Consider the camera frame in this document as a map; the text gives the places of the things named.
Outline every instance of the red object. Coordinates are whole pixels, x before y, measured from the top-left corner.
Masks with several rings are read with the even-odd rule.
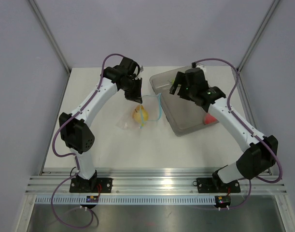
[[[205,115],[204,120],[203,120],[205,125],[210,124],[215,121],[217,121],[217,119],[215,119],[212,115],[210,115],[208,113]]]

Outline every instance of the transparent plastic tray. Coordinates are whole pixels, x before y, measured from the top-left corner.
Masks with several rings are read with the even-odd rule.
[[[189,134],[217,123],[215,121],[210,124],[204,124],[204,118],[207,113],[201,107],[192,101],[181,99],[179,96],[169,93],[176,73],[185,72],[190,68],[191,66],[186,66],[160,73],[150,78],[155,94],[161,93],[161,107],[177,136]]]

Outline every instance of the metal frame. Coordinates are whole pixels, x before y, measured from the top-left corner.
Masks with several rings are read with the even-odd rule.
[[[50,40],[52,47],[56,51],[58,57],[63,63],[65,70],[70,74],[70,68],[62,55],[55,39],[50,32],[41,11],[34,0],[28,0],[34,13],[36,14],[44,32],[46,33],[48,39]],[[257,30],[251,44],[249,45],[240,65],[239,71],[242,70],[248,58],[250,57],[256,44],[259,42],[263,31],[265,30],[267,24],[269,23],[271,17],[274,15],[277,7],[279,6],[281,0],[274,0],[267,11],[259,29]],[[243,109],[246,114],[248,121],[255,125],[255,120],[252,115],[250,104],[248,102],[247,94],[243,86],[242,81],[238,85],[239,95],[242,100]],[[24,206],[21,212],[20,219],[18,221],[16,230],[17,232],[25,232],[27,230],[33,206],[35,203],[48,203],[49,195],[52,194],[53,190],[57,185],[69,177],[70,168],[43,168],[39,176],[32,176],[30,178],[29,184],[26,190],[26,196],[24,201]],[[119,204],[121,200],[116,199],[132,199],[131,204],[136,204],[141,202],[136,202],[134,199],[147,199],[146,196],[152,199],[157,197],[158,199],[211,199],[214,195],[219,194],[198,194],[197,188],[192,185],[193,181],[198,177],[211,176],[211,173],[217,168],[206,168],[206,169],[124,169],[124,170],[114,170],[106,168],[98,168],[98,176],[101,177],[111,177],[113,178],[112,193],[102,194],[102,203],[108,203],[109,199],[115,199],[114,204]],[[271,172],[267,170],[262,173],[264,178],[272,180],[276,176],[271,175]],[[249,184],[248,181],[240,181],[240,187],[242,192],[240,194],[232,195],[244,195],[248,192]],[[284,223],[287,232],[295,232],[295,217],[292,211],[290,202],[288,200],[287,191],[284,186],[283,181],[276,184],[266,184],[262,181],[254,179],[252,181],[253,189],[252,195],[272,195],[275,197],[282,221]],[[56,202],[63,203],[64,200],[71,201],[70,199],[84,199],[88,194],[76,194],[69,193],[70,181],[66,182],[60,187],[56,193]],[[146,202],[146,204],[161,204],[161,202]]]
[[[65,84],[65,86],[64,86],[64,88],[63,88],[63,90],[62,90],[62,95],[61,95],[61,97],[60,97],[60,99],[59,99],[59,103],[58,103],[58,111],[57,111],[57,112],[60,111],[60,108],[61,108],[62,102],[63,102],[64,97],[65,97],[65,93],[66,93],[66,89],[67,89],[67,86],[68,86],[69,79],[70,79],[70,74],[68,74],[68,76],[67,76],[67,82],[66,82],[66,84]],[[54,129],[55,129],[55,124],[57,123],[57,120],[58,120],[58,116],[59,116],[59,115],[58,115],[58,113],[57,113],[57,114],[56,114],[56,117],[55,117],[54,126],[53,126],[53,128],[52,128],[52,132],[51,132],[50,142],[51,142],[51,140],[53,139],[53,136],[54,136]],[[43,158],[43,163],[42,163],[42,166],[41,166],[41,168],[40,168],[40,170],[39,170],[39,175],[41,175],[42,172],[43,172],[43,169],[44,169],[44,166],[45,166],[45,162],[46,162],[46,158],[47,158],[47,154],[48,154],[48,152],[49,152],[50,145],[51,145],[50,142],[49,142],[48,145],[47,145],[47,149],[46,149],[46,152],[45,152],[45,156],[44,156],[44,158]]]
[[[57,57],[59,58],[60,62],[62,63],[62,65],[64,66],[64,69],[66,70],[66,72],[68,74],[70,74],[71,72],[71,67],[69,66],[69,64],[67,63],[64,55],[62,54],[50,28],[48,27],[45,18],[43,17],[43,14],[38,6],[38,4],[36,3],[35,0],[27,0],[28,4],[30,5],[33,13],[35,14],[39,24],[41,25],[46,37],[48,38],[52,48],[54,49],[54,51],[56,52]]]

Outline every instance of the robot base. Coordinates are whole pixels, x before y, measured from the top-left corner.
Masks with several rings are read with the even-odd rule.
[[[98,178],[97,172],[89,179],[83,179],[78,175],[71,179],[70,190],[71,193],[98,193],[99,185],[101,186],[100,193],[111,193],[112,178]]]
[[[213,184],[211,177],[197,178],[197,190],[199,193],[228,193],[229,188],[231,193],[240,193],[239,182],[237,180],[217,188]]]

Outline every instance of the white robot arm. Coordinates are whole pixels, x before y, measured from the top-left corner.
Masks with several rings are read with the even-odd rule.
[[[59,117],[60,126],[63,125],[72,115],[80,112],[72,119],[60,132],[61,139],[65,141],[66,146],[76,154],[80,171],[78,178],[90,180],[97,178],[97,172],[92,162],[90,148],[95,141],[90,126],[97,113],[103,107],[110,97],[118,90],[125,92],[125,98],[130,101],[142,103],[141,85],[142,79],[138,79],[140,73],[139,65],[133,60],[123,57],[121,63],[115,67],[107,67],[103,72],[101,86],[98,84],[86,99],[70,114],[62,113]]]
[[[180,98],[195,102],[205,112],[216,118],[234,137],[243,152],[239,160],[212,174],[216,187],[242,178],[250,180],[275,164],[272,154],[259,139],[264,141],[274,154],[277,153],[277,139],[273,135],[264,136],[243,119],[231,105],[227,106],[225,94],[218,87],[208,85],[204,69],[194,66],[185,73],[178,72],[170,93],[175,94],[177,88],[179,88],[177,95]],[[253,133],[245,129],[245,126],[252,128]]]

